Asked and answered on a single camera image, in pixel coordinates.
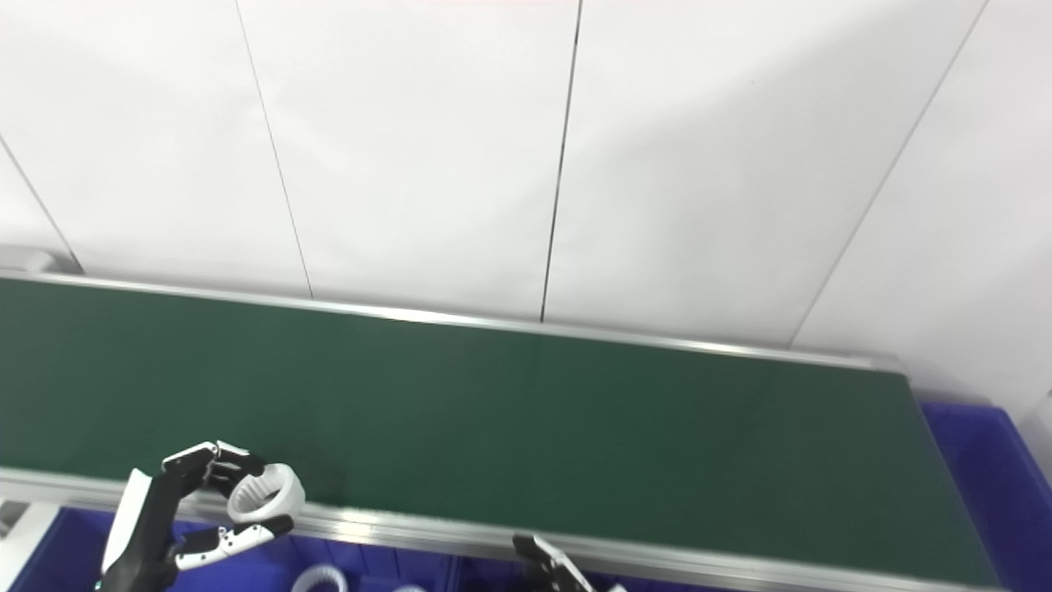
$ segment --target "conveyor belt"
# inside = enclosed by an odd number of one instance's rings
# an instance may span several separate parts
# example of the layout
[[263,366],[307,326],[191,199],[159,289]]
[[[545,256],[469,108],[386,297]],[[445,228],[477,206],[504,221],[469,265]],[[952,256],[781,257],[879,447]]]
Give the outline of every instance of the conveyor belt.
[[217,437],[296,467],[301,528],[348,540],[500,555],[521,528],[744,590],[996,587],[905,379],[864,360],[0,277],[5,490],[116,506]]

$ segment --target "metal frame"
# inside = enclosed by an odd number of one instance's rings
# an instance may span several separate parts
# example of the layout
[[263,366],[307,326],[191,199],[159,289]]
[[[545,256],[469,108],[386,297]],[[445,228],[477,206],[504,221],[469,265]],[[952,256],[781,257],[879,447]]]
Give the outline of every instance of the metal frame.
[[[583,327],[497,321],[398,308],[321,303],[282,298],[282,295],[94,279],[57,272],[29,272],[0,268],[0,278],[364,315],[405,323],[594,340],[775,362],[896,373],[902,373],[903,370],[897,361],[890,359],[876,360],[861,356],[789,352],[768,348],[634,335]],[[49,502],[75,508],[114,511],[120,502],[123,488],[123,482],[0,468],[0,489],[4,492],[5,497],[26,502]],[[196,493],[187,497],[180,507],[180,517],[213,523],[228,520],[225,501],[219,495],[208,493]],[[387,545],[478,557],[513,558],[511,535],[517,532],[517,529],[376,510],[341,509],[308,504],[297,522],[296,532],[348,543]],[[703,550],[551,533],[538,534],[562,548],[586,570],[747,592],[999,591],[997,588],[968,587],[946,581]]]
[[[15,499],[112,512],[117,509],[124,483],[0,468],[0,488],[5,496]],[[226,501],[206,492],[186,497],[179,508],[179,517],[218,524],[229,522]],[[511,559],[514,558],[511,535],[522,529],[307,504],[294,532],[347,543]],[[585,570],[747,592],[1003,592],[997,588],[729,553],[537,534],[561,548]]]

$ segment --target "wall panel seam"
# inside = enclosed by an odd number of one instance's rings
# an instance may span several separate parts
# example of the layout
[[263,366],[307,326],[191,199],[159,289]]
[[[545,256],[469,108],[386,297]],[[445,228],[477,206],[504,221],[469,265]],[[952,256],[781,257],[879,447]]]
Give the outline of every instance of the wall panel seam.
[[40,207],[40,210],[44,213],[44,217],[47,218],[47,222],[52,225],[52,229],[55,230],[55,233],[58,234],[59,240],[62,241],[62,245],[69,253],[69,258],[73,260],[74,265],[76,265],[77,269],[83,270],[84,267],[80,264],[80,260],[77,259],[77,253],[74,252],[73,246],[66,239],[65,233],[63,233],[62,229],[59,228],[59,224],[58,222],[55,221],[55,217],[52,216],[50,210],[47,208],[46,205],[44,205],[44,200],[40,198],[40,193],[37,192],[37,187],[34,186],[32,181],[29,181],[29,177],[28,175],[25,173],[25,169],[22,168],[22,165],[18,162],[18,159],[15,158],[15,152],[11,149],[11,146],[7,144],[7,140],[4,139],[3,134],[0,134],[0,146],[3,146],[4,152],[7,154],[7,158],[11,159],[12,165],[14,165],[15,170],[18,171],[18,176],[21,177],[22,182],[25,183],[25,187],[29,189],[29,193],[33,195],[33,198],[37,201],[37,205]]
[[270,140],[270,151],[274,154],[274,163],[278,168],[278,179],[281,181],[281,192],[285,197],[285,209],[288,211],[288,221],[292,226],[292,238],[296,239],[296,249],[300,254],[300,265],[303,267],[303,279],[307,283],[307,293],[310,299],[315,298],[315,290],[310,284],[310,272],[307,270],[307,260],[303,256],[303,244],[300,243],[300,231],[296,226],[296,216],[292,213],[292,203],[288,199],[288,188],[285,186],[285,173],[281,169],[281,159],[278,157],[278,146],[274,141],[274,131],[270,129],[270,116],[266,110],[266,102],[263,100],[263,89],[260,87],[259,74],[256,72],[256,60],[252,58],[252,48],[248,43],[248,30],[245,29],[245,19],[241,16],[241,3],[234,0],[234,7],[238,12],[238,24],[241,26],[241,38],[245,41],[245,52],[248,54],[248,65],[252,70],[252,82],[256,83],[256,95],[260,100],[260,108],[263,110],[263,121],[266,123],[267,138]]
[[884,190],[884,186],[888,182],[888,179],[891,177],[891,172],[895,169],[895,166],[898,164],[898,160],[902,158],[903,152],[906,151],[906,146],[910,143],[910,140],[913,139],[913,134],[920,125],[920,121],[924,119],[924,116],[928,113],[928,107],[930,107],[932,101],[935,100],[935,96],[938,95],[939,89],[942,89],[943,83],[946,82],[946,78],[949,76],[950,70],[953,69],[953,64],[956,63],[957,57],[960,55],[962,49],[964,49],[965,44],[968,43],[968,39],[971,37],[972,32],[975,30],[975,25],[978,24],[979,19],[983,17],[983,13],[984,11],[986,11],[986,7],[989,3],[990,0],[984,0],[978,11],[976,11],[975,18],[972,19],[971,24],[968,26],[968,29],[965,32],[965,35],[960,40],[960,43],[957,44],[957,48],[956,50],[954,50],[953,56],[950,57],[949,62],[946,64],[946,68],[943,70],[942,76],[939,76],[938,78],[938,82],[935,84],[935,87],[932,89],[931,95],[928,97],[928,100],[925,102],[924,106],[920,107],[920,111],[917,114],[916,119],[913,121],[913,125],[910,127],[909,131],[907,131],[906,134],[906,137],[903,139],[903,143],[898,147],[898,151],[896,151],[895,156],[891,159],[891,162],[888,165],[888,169],[881,178],[881,181],[876,184],[876,188],[873,191],[873,195],[870,196],[869,201],[866,203],[866,207],[858,216],[858,219],[855,221],[855,224],[851,228],[850,233],[848,233],[847,239],[844,241],[844,244],[841,247],[839,252],[836,254],[836,258],[833,260],[833,263],[829,266],[829,270],[826,272],[825,278],[823,278],[822,283],[815,290],[814,298],[811,299],[811,303],[810,305],[808,305],[807,311],[805,311],[804,314],[801,317],[800,323],[796,325],[796,329],[792,332],[792,335],[789,338],[788,342],[786,342],[785,347],[787,349],[795,347],[796,339],[800,336],[800,333],[804,329],[804,326],[807,325],[807,321],[810,319],[811,313],[817,306],[818,301],[822,300],[822,293],[826,290],[826,287],[829,285],[829,281],[833,278],[833,273],[836,272],[837,267],[839,267],[841,262],[844,260],[844,256],[851,247],[851,243],[854,242],[855,236],[858,233],[858,229],[862,228],[863,224],[866,221],[867,216],[869,216],[870,210],[873,208],[873,203],[876,202],[877,197],[879,197],[881,192]]

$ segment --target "white plastic part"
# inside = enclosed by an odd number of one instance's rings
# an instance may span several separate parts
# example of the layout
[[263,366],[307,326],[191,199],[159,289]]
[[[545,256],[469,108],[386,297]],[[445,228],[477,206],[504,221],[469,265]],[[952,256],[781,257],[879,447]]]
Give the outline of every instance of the white plastic part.
[[117,514],[114,515],[114,526],[109,529],[109,537],[106,539],[106,550],[102,554],[102,573],[106,573],[109,566],[124,553],[124,549],[132,539],[132,532],[139,522],[139,514],[142,513],[142,505],[146,501],[146,493],[149,492],[149,485],[154,479],[146,473],[138,469],[132,469],[128,475],[128,483],[124,486],[124,493],[121,495],[121,503],[117,505]]
[[230,492],[226,513],[236,524],[260,523],[287,514],[296,519],[306,502],[300,478],[288,465],[267,465],[259,477],[251,475]]
[[326,564],[308,568],[301,573],[300,577],[296,578],[296,583],[292,584],[292,592],[308,592],[319,584],[335,584],[338,592],[347,592],[347,578],[343,576],[343,572],[340,571],[340,568]]
[[210,566],[231,555],[243,553],[254,547],[259,547],[268,540],[274,540],[274,533],[256,525],[237,534],[232,531],[220,532],[219,547],[200,553],[181,553],[176,555],[176,567],[180,571]]

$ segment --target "robotic hand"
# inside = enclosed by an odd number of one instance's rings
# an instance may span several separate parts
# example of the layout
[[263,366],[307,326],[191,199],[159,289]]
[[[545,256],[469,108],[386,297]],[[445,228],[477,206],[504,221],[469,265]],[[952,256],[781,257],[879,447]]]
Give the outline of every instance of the robotic hand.
[[[177,542],[171,524],[179,503],[201,488],[228,498],[227,513],[235,526],[190,532]],[[134,469],[106,540],[102,579],[95,588],[162,591],[180,571],[214,564],[289,532],[303,502],[303,488],[291,469],[267,465],[223,442],[202,443],[165,458],[155,477]]]
[[[596,592],[581,570],[558,547],[537,535],[511,537],[515,553],[526,559],[527,575],[538,581],[538,592]],[[615,584],[607,592],[626,592]]]

